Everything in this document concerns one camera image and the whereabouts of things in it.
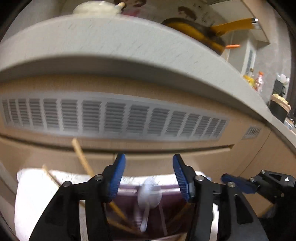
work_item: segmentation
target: wooden stick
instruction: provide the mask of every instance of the wooden stick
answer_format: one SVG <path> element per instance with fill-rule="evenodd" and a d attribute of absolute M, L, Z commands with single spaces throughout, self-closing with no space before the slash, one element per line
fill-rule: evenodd
<path fill-rule="evenodd" d="M 190 203 L 186 203 L 185 206 L 173 217 L 171 221 L 168 222 L 166 226 L 169 227 L 172 225 L 173 222 L 180 219 L 189 207 L 190 207 Z"/>
<path fill-rule="evenodd" d="M 185 241 L 187 233 L 181 234 L 175 241 Z"/>
<path fill-rule="evenodd" d="M 89 165 L 88 161 L 86 160 L 85 155 L 82 152 L 81 146 L 76 138 L 73 138 L 72 146 L 73 146 L 74 151 L 75 151 L 76 155 L 78 156 L 78 159 L 79 159 L 80 163 L 82 164 L 84 170 L 92 178 L 94 176 L 94 171 L 91 168 L 91 166 Z"/>
<path fill-rule="evenodd" d="M 90 177 L 93 177 L 95 174 L 94 174 L 94 171 L 93 169 L 91 168 L 91 166 L 89 165 L 87 159 L 85 158 L 85 155 L 83 154 L 83 151 L 81 149 L 81 146 L 78 142 L 78 140 L 76 138 L 73 138 L 72 140 L 72 146 L 75 150 L 75 153 L 76 155 L 78 156 L 78 159 L 80 161 L 80 163 L 82 164 L 84 170 L 86 171 L 86 173 L 88 175 L 90 175 Z M 129 226 L 133 229 L 133 230 L 137 230 L 138 229 L 132 224 L 132 222 L 130 222 L 128 220 L 128 218 L 124 215 L 124 213 L 121 211 L 121 209 L 116 205 L 115 202 L 111 201 L 109 203 L 109 206 L 113 209 L 113 211 L 121 218 L 123 219 L 126 223 L 129 224 Z"/>
<path fill-rule="evenodd" d="M 52 175 L 52 174 L 49 172 L 49 170 L 48 170 L 48 168 L 47 168 L 47 166 L 46 166 L 45 164 L 42 166 L 42 170 L 45 171 L 45 173 L 50 177 L 50 179 L 51 179 L 51 180 L 52 180 L 57 186 L 60 187 L 60 186 L 62 185 L 62 184 L 56 179 L 56 177 L 55 177 L 54 175 Z M 79 204 L 80 204 L 82 207 L 85 208 L 85 203 L 84 203 L 84 202 L 79 201 Z M 136 235 L 140 235 L 140 236 L 143 235 L 140 231 L 138 231 L 138 230 L 133 230 L 133 229 L 127 227 L 127 226 L 124 226 L 124 225 L 122 225 L 122 224 L 120 224 L 120 223 L 114 221 L 114 220 L 111 219 L 111 218 L 107 218 L 107 222 L 108 222 L 110 225 L 112 225 L 112 226 L 114 226 L 114 227 L 116 227 L 116 228 L 119 228 L 119 229 L 121 229 L 121 230 L 127 231 L 127 232 L 129 232 L 129 233 L 136 234 Z"/>

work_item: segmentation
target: kitchen counter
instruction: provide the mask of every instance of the kitchen counter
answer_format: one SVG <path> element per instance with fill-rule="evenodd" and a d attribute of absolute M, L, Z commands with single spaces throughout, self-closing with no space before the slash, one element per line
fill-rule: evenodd
<path fill-rule="evenodd" d="M 128 77 L 195 93 L 264 122 L 296 154 L 296 136 L 224 59 L 190 37 L 140 18 L 63 16 L 0 44 L 0 80 L 40 74 Z"/>

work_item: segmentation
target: screw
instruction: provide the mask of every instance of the screw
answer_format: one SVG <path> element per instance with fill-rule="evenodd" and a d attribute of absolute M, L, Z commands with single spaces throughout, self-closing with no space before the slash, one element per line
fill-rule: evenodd
<path fill-rule="evenodd" d="M 202 175 L 196 175 L 195 176 L 195 180 L 196 181 L 203 181 L 204 180 L 204 177 Z"/>
<path fill-rule="evenodd" d="M 231 188 L 234 188 L 235 187 L 235 183 L 234 182 L 228 182 L 227 185 Z"/>
<path fill-rule="evenodd" d="M 62 184 L 63 187 L 68 187 L 68 186 L 71 186 L 71 185 L 72 185 L 72 182 L 70 182 L 70 181 L 65 181 Z"/>
<path fill-rule="evenodd" d="M 100 175 L 100 174 L 98 174 L 98 175 L 95 175 L 95 176 L 94 176 L 94 179 L 95 179 L 96 181 L 102 181 L 102 180 L 103 180 L 103 176 Z"/>

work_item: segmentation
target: yellow frying pan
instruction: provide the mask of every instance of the yellow frying pan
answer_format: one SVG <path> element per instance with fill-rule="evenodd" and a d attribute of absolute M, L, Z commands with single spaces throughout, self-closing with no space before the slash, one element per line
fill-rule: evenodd
<path fill-rule="evenodd" d="M 169 18 L 164 20 L 162 24 L 198 40 L 219 55 L 223 53 L 226 47 L 221 38 L 223 34 L 234 30 L 261 29 L 256 18 L 241 19 L 212 27 L 206 27 L 183 18 Z"/>

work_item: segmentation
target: air vent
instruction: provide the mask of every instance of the air vent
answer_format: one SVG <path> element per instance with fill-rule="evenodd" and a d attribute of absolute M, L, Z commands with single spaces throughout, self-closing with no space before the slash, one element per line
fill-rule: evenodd
<path fill-rule="evenodd" d="M 192 132 L 197 124 L 197 120 L 199 118 L 199 115 L 196 114 L 190 114 L 187 118 L 187 121 L 185 123 L 185 126 L 183 128 L 182 134 L 185 136 L 191 136 Z"/>
<path fill-rule="evenodd" d="M 225 125 L 226 125 L 226 120 L 220 120 L 220 122 L 213 134 L 213 137 L 217 138 L 223 132 Z"/>
<path fill-rule="evenodd" d="M 100 131 L 100 108 L 99 101 L 82 102 L 82 128 L 85 132 L 99 132 Z"/>
<path fill-rule="evenodd" d="M 132 105 L 128 115 L 127 132 L 143 134 L 148 106 Z"/>
<path fill-rule="evenodd" d="M 162 108 L 155 108 L 152 111 L 152 117 L 148 127 L 148 134 L 156 134 L 160 136 L 165 125 L 165 120 L 168 116 L 168 112 L 169 110 Z"/>
<path fill-rule="evenodd" d="M 203 116 L 196 128 L 196 131 L 194 133 L 194 135 L 197 137 L 197 138 L 201 138 L 204 131 L 206 130 L 207 128 L 207 125 L 209 123 L 209 120 L 210 120 L 210 117 L 208 116 Z"/>
<path fill-rule="evenodd" d="M 255 138 L 258 136 L 259 132 L 260 132 L 261 128 L 260 127 L 255 127 L 255 126 L 251 126 L 249 127 L 249 129 L 247 130 L 246 134 L 244 135 L 243 139 L 248 139 L 248 138 Z"/>
<path fill-rule="evenodd" d="M 44 99 L 43 106 L 47 129 L 59 130 L 57 99 Z"/>
<path fill-rule="evenodd" d="M 30 99 L 29 106 L 32 116 L 32 122 L 34 127 L 43 127 L 41 110 L 40 110 L 40 100 Z"/>
<path fill-rule="evenodd" d="M 0 96 L 7 126 L 59 136 L 153 141 L 218 140 L 228 118 L 159 100 L 98 92 Z M 257 133 L 250 130 L 246 138 Z"/>
<path fill-rule="evenodd" d="M 19 111 L 20 111 L 20 118 L 22 121 L 22 125 L 30 126 L 30 119 L 29 119 L 26 99 L 19 99 L 18 104 L 19 104 Z"/>
<path fill-rule="evenodd" d="M 205 137 L 206 138 L 209 138 L 213 132 L 214 132 L 214 129 L 216 128 L 217 124 L 218 124 L 218 121 L 219 119 L 217 118 L 213 118 L 207 128 L 207 130 L 205 131 Z"/>
<path fill-rule="evenodd" d="M 20 120 L 17 116 L 17 105 L 15 103 L 15 99 L 9 100 L 9 107 L 10 107 L 10 113 L 12 117 L 12 121 L 15 125 L 18 125 L 20 123 Z"/>
<path fill-rule="evenodd" d="M 2 106 L 3 106 L 5 121 L 7 124 L 9 124 L 11 122 L 11 119 L 9 115 L 7 100 L 2 100 Z"/>
<path fill-rule="evenodd" d="M 78 131 L 77 100 L 62 99 L 61 109 L 64 130 Z"/>
<path fill-rule="evenodd" d="M 108 102 L 106 104 L 105 112 L 105 126 L 106 132 L 121 132 L 123 125 L 123 114 L 125 104 Z"/>
<path fill-rule="evenodd" d="M 176 136 L 183 122 L 185 112 L 174 111 L 168 124 L 166 134 Z"/>

